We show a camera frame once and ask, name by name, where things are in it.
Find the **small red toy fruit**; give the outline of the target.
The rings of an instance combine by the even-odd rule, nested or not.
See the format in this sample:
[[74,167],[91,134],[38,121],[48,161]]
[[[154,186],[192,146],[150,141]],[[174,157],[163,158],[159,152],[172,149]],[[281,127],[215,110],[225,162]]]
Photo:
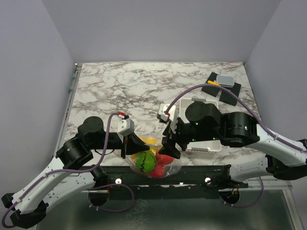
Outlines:
[[159,154],[159,153],[156,154],[156,159],[157,159],[157,162],[162,165],[171,164],[174,160],[174,158],[171,156]]

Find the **yellow toy mango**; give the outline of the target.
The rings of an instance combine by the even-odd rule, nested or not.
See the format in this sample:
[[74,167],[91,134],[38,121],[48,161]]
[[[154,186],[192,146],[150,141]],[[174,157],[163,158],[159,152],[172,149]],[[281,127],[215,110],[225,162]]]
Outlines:
[[131,155],[130,159],[133,162],[138,162],[138,161],[143,161],[146,156],[154,156],[154,153],[151,150],[141,151]]

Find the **yellow toy lemon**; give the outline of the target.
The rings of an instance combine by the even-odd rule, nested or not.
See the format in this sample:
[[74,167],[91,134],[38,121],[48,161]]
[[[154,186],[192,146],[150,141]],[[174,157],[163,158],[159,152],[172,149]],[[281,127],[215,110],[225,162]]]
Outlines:
[[154,137],[140,137],[140,139],[147,145],[150,146],[158,146],[159,145],[159,141],[157,138]]

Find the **dark green toy melon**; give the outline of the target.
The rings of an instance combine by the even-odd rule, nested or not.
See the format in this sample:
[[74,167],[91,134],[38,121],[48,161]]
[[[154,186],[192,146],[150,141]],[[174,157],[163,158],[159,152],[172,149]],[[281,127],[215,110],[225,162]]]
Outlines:
[[149,173],[155,168],[156,157],[146,156],[143,161],[135,162],[135,165],[142,173]]

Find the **clear zip top bag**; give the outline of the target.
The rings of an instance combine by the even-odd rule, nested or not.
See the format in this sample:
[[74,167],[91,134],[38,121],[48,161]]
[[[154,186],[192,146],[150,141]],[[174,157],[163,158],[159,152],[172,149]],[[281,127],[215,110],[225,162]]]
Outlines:
[[158,179],[174,175],[181,170],[181,160],[159,153],[161,140],[151,136],[142,136],[140,139],[150,149],[126,157],[126,162],[133,171]]

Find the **red toy apple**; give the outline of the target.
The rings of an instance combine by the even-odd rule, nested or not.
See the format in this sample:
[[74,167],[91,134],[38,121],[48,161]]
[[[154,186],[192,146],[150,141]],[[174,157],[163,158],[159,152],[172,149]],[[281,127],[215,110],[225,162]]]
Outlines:
[[149,173],[152,178],[162,178],[165,174],[165,166],[156,164],[155,168]]

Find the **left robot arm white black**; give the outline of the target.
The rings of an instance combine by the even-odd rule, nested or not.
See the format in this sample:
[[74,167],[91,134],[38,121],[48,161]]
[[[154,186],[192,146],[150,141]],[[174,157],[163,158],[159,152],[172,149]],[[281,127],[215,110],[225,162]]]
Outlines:
[[122,157],[149,150],[134,133],[134,122],[121,112],[118,132],[110,132],[97,116],[84,120],[75,137],[66,141],[49,165],[26,187],[7,193],[1,200],[6,212],[1,223],[4,228],[28,229],[41,222],[48,208],[67,196],[108,185],[107,173],[101,167],[106,150],[120,150]]

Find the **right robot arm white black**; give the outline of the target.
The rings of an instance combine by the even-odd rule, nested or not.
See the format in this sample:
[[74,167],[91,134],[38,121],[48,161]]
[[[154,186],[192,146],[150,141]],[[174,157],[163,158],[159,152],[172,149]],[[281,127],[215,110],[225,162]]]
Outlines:
[[212,103],[194,101],[185,111],[188,123],[177,115],[176,107],[161,104],[157,118],[167,125],[159,153],[180,159],[180,146],[185,151],[189,143],[220,141],[230,148],[247,147],[265,154],[263,158],[237,166],[221,174],[225,187],[249,178],[272,175],[280,180],[297,180],[307,175],[307,141],[293,141],[265,129],[260,122],[243,112],[222,114]]

